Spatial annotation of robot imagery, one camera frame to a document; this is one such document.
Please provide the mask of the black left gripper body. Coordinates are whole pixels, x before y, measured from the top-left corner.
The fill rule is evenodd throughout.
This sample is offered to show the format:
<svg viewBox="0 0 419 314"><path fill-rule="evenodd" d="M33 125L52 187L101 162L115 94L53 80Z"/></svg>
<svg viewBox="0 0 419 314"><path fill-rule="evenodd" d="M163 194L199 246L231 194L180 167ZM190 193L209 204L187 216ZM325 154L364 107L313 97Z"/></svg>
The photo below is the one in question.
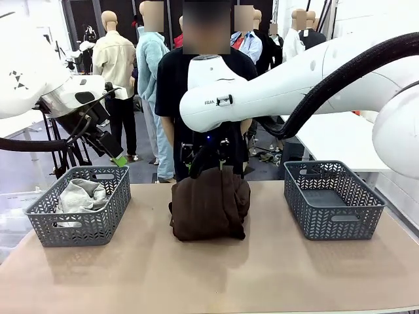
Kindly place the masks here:
<svg viewBox="0 0 419 314"><path fill-rule="evenodd" d="M55 121L68 133L68 138L61 140L58 150L65 150L78 139L84 139L98 154L110 154L109 133L99 128L109 118L101 103L83 105L74 111L56 117Z"/></svg>

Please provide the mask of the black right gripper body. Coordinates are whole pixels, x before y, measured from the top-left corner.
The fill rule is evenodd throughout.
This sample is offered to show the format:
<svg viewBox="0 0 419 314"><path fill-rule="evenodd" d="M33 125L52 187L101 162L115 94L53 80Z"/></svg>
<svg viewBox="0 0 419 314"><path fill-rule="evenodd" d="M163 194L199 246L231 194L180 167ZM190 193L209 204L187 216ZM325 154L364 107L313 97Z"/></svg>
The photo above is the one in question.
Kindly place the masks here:
<svg viewBox="0 0 419 314"><path fill-rule="evenodd" d="M230 142L229 154L241 154L244 140L239 122L223 122L213 130L197 134L197 152L203 146L209 146L212 154L217 154L220 141L224 138Z"/></svg>

